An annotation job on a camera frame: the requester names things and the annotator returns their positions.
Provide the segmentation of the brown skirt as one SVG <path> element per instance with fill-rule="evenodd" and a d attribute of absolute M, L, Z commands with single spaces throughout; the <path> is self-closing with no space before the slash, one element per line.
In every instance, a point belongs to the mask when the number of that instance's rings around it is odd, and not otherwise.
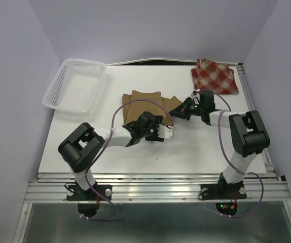
<path fill-rule="evenodd" d="M 170 118 L 167 116 L 165 111 L 161 109 L 156 104 L 149 102 L 153 101 L 163 107 L 167 112 L 177 108 L 182 104 L 182 102 L 175 96 L 171 98 L 164 98 L 161 95 L 161 92 L 154 93 L 142 93 L 136 90 L 133 90 L 131 95 L 123 94 L 122 96 L 122 104 L 126 104 L 131 100 L 139 100 L 145 99 L 147 101 L 136 101 L 129 103 L 123 107 L 123 119 L 124 124 L 128 124 L 130 122 L 136 121 L 139 116 L 147 111 L 156 116 L 163 116 L 163 125 L 169 125 L 171 123 Z"/>

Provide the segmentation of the red plaid skirt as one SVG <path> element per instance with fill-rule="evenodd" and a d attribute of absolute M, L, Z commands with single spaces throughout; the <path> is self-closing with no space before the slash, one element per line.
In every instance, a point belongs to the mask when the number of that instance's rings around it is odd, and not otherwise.
<path fill-rule="evenodd" d="M 198 59 L 191 75 L 195 90 L 210 90 L 220 95 L 239 94 L 234 70 L 226 63 Z"/>

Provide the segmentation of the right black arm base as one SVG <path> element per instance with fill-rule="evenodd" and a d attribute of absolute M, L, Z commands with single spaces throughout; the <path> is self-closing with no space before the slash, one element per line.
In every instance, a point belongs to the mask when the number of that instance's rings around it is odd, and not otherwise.
<path fill-rule="evenodd" d="M 216 183 L 201 184 L 200 188 L 199 200 L 247 199 L 243 181 L 227 183 L 222 174 Z"/>

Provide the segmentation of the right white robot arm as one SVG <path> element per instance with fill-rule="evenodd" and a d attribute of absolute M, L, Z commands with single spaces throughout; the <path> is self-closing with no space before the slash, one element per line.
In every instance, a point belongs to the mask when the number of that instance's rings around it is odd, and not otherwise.
<path fill-rule="evenodd" d="M 221 174 L 224 181 L 217 184 L 216 191 L 221 197 L 229 197 L 235 191 L 234 184 L 249 174 L 247 169 L 251 162 L 269 147 L 270 138 L 258 111 L 234 113 L 229 105 L 227 110 L 218 110 L 214 96 L 215 93 L 210 90 L 194 92 L 192 97 L 188 97 L 169 114 L 186 120 L 199 116 L 205 124 L 217 127 L 220 147 L 228 166 Z M 230 129 L 234 148 L 231 159 L 228 159 L 223 147 L 222 127 Z"/>

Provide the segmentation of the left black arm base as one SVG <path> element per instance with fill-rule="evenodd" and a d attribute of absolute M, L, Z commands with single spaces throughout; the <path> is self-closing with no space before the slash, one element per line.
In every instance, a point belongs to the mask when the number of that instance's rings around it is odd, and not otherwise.
<path fill-rule="evenodd" d="M 107 200 L 112 200 L 113 187 L 109 184 L 93 186 L 94 189 Z M 84 191 L 77 183 L 65 183 L 64 188 L 67 190 L 67 201 L 104 201 L 91 189 Z"/>

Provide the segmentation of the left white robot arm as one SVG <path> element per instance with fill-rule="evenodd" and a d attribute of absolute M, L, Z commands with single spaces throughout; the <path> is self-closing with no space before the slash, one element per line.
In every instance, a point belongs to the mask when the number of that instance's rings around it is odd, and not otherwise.
<path fill-rule="evenodd" d="M 130 147 L 142 139 L 163 142 L 163 116 L 143 112 L 136 121 L 112 129 L 96 129 L 89 123 L 80 124 L 58 146 L 58 152 L 74 174 L 79 194 L 84 199 L 96 195 L 96 180 L 90 170 L 98 155 L 106 147 Z"/>

